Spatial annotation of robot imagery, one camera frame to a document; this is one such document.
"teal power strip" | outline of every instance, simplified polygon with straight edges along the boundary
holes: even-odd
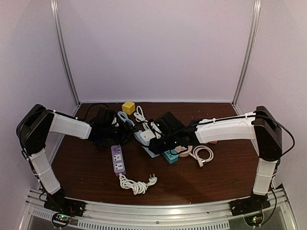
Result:
[[[168,163],[170,164],[175,163],[179,159],[179,155],[175,155],[177,153],[175,150],[172,149],[171,152],[174,155],[172,155],[169,150],[163,153],[163,156],[167,159]]]

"wood surface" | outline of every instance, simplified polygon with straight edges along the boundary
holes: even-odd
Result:
[[[183,124],[198,118],[236,115],[229,103],[137,103],[146,118],[156,119],[171,111]],[[83,118],[90,104],[82,104],[77,116]],[[121,110],[120,103],[109,106]],[[94,106],[88,120],[99,106]],[[156,185],[144,195],[119,186],[112,165],[112,143],[96,147],[87,140],[66,136],[53,161],[52,168],[68,197],[134,205],[174,205],[212,202],[250,195],[258,165],[258,157],[249,140],[218,141],[207,144],[214,159],[203,168],[190,156],[169,164],[163,156],[152,159],[136,141],[122,147],[126,176],[148,182],[149,174],[158,177]],[[208,157],[205,151],[200,157]]]

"white backdrop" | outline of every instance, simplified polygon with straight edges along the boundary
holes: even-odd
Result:
[[[60,0],[81,102],[230,102],[253,0]]]
[[[299,229],[307,229],[307,1],[262,1],[258,34],[238,106],[266,106],[296,138],[282,158],[276,182],[283,183]],[[284,149],[291,139],[284,132]]]
[[[36,104],[72,114],[50,0],[4,0],[0,7],[0,229],[17,229],[30,187],[38,186],[21,154],[16,127]],[[49,135],[50,157],[59,135]]]

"yellow block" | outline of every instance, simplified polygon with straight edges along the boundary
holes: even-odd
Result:
[[[135,111],[135,103],[133,102],[125,102],[121,107],[123,112],[128,115],[131,115]]]

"power strip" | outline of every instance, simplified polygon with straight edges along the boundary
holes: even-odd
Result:
[[[113,145],[111,147],[112,150],[112,160],[113,160],[113,168],[116,176],[119,174],[126,174],[123,154],[121,152],[120,145]]]

